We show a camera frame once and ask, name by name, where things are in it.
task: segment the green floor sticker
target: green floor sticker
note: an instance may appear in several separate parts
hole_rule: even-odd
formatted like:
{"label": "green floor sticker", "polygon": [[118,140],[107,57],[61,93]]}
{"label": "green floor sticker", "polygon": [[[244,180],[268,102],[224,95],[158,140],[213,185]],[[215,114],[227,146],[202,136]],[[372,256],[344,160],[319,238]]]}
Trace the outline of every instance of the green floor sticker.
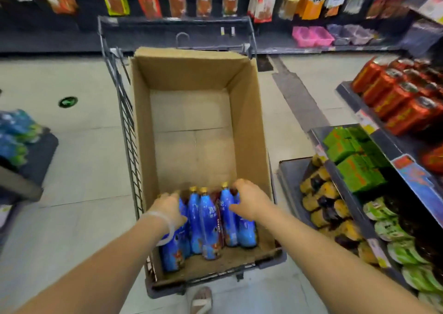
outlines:
{"label": "green floor sticker", "polygon": [[77,104],[78,98],[74,96],[65,97],[58,101],[58,106],[67,109],[70,107],[73,107],[75,104]]}

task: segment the gray floor tape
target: gray floor tape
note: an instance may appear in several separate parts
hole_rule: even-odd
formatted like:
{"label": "gray floor tape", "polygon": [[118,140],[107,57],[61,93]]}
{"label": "gray floor tape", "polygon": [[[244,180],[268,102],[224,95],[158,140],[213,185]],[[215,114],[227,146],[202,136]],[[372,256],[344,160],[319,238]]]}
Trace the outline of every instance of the gray floor tape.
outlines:
{"label": "gray floor tape", "polygon": [[329,121],[297,74],[290,72],[278,55],[271,56],[271,59],[278,71],[272,77],[303,131],[329,126]]}

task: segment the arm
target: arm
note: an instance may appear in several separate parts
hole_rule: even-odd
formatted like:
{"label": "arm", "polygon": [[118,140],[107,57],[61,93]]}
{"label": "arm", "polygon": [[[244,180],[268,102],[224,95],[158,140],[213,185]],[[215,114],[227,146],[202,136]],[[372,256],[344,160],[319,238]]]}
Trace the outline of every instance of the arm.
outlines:
{"label": "arm", "polygon": [[[178,195],[163,194],[150,211],[165,215],[177,229]],[[160,239],[169,232],[167,222],[144,215],[119,238],[24,304],[16,314],[118,314],[140,269]]]}
{"label": "arm", "polygon": [[435,313],[407,290],[321,233],[286,214],[255,184],[237,180],[230,209],[266,227],[333,313]]}

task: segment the shopping cart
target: shopping cart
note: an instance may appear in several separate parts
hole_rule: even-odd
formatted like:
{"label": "shopping cart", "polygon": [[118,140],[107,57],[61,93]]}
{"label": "shopping cart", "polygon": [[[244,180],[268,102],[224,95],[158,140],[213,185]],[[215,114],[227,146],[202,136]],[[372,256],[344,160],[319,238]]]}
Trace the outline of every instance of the shopping cart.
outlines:
{"label": "shopping cart", "polygon": [[[98,17],[98,32],[102,44],[102,54],[111,78],[117,90],[120,118],[125,142],[125,152],[128,161],[129,179],[136,218],[143,214],[141,174],[137,155],[136,135],[134,128],[133,109],[120,70],[131,83],[126,69],[124,54],[133,53],[141,46],[158,48],[180,48],[216,51],[235,51],[257,57],[257,45],[249,17],[218,18],[218,19],[187,19],[164,18],[147,20],[136,17]],[[125,34],[131,34],[127,42]],[[202,278],[196,278],[180,284],[155,286],[157,276],[153,264],[148,257],[144,266],[146,273],[147,294],[151,298],[160,298],[171,294],[184,294],[186,289],[201,283],[214,281],[219,278],[235,275],[238,280],[243,278],[243,272],[254,268],[266,268],[280,264],[286,260],[286,253],[278,253],[265,260],[245,264],[222,273],[213,273]]]}

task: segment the hand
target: hand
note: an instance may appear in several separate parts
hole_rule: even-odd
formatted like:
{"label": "hand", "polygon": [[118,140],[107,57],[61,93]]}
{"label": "hand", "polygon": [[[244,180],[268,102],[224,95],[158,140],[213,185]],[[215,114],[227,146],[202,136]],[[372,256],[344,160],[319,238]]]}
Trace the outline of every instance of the hand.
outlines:
{"label": "hand", "polygon": [[161,212],[174,224],[175,230],[185,224],[188,220],[187,217],[180,214],[179,195],[177,193],[171,195],[168,193],[162,194],[154,201],[148,211]]}
{"label": "hand", "polygon": [[229,210],[248,221],[259,221],[272,202],[268,195],[249,180],[238,179],[233,184],[240,193],[240,204],[230,205]]}

